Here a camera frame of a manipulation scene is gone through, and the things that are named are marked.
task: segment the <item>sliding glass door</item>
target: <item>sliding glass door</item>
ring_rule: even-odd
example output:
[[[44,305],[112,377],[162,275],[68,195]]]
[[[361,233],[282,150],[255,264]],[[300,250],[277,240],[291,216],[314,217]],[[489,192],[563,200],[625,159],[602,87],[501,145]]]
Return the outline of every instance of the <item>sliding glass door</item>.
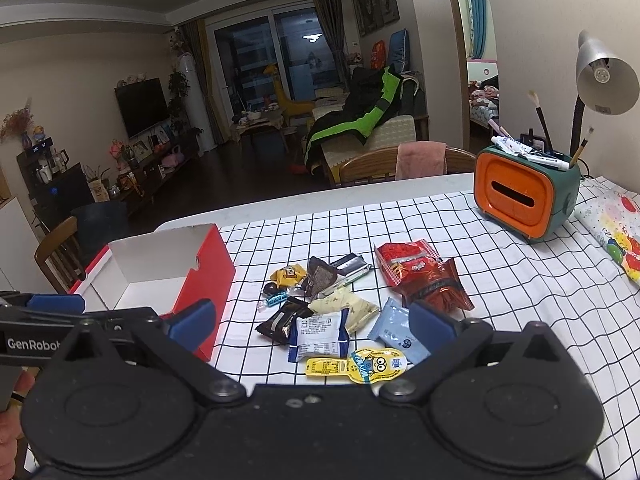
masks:
[[[339,85],[334,57],[313,3],[267,9],[207,26],[210,57],[227,119],[277,101],[269,64],[280,72],[287,98],[310,100],[316,89]]]

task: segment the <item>screw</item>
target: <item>screw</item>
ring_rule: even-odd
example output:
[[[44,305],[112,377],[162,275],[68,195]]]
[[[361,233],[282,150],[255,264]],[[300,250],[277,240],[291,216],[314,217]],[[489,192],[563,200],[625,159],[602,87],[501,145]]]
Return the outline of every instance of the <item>screw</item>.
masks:
[[[302,408],[304,403],[300,399],[289,399],[285,404],[290,408]]]
[[[318,402],[322,402],[322,398],[317,395],[308,395],[305,397],[305,402],[307,404],[317,404]]]
[[[394,379],[385,386],[385,390],[396,397],[406,397],[411,395],[415,390],[415,384],[409,379]]]
[[[237,397],[242,392],[242,386],[231,379],[220,379],[214,381],[210,386],[211,393],[221,399]]]

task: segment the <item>vase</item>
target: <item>vase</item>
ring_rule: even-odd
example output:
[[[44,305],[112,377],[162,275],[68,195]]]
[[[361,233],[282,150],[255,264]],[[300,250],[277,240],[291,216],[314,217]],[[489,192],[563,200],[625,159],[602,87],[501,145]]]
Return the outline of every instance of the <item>vase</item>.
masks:
[[[33,145],[33,143],[31,142],[31,137],[27,132],[22,132],[20,140],[22,141],[22,148],[24,150],[28,150]]]

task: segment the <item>silver lamp shade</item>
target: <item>silver lamp shade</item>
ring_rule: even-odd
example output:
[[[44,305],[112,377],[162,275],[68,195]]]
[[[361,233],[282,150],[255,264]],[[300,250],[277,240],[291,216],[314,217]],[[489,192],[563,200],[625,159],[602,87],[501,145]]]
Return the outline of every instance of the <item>silver lamp shade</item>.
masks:
[[[640,95],[638,76],[631,65],[586,30],[578,38],[575,78],[580,99],[601,114],[624,114],[634,107]]]

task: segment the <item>ceiling light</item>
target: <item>ceiling light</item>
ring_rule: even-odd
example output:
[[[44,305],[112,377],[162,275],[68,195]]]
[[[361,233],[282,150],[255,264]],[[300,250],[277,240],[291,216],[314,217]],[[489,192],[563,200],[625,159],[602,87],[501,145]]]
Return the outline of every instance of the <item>ceiling light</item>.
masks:
[[[320,36],[322,36],[322,34],[309,34],[308,36],[303,36],[303,39],[309,40],[309,43],[315,43],[320,39]]]

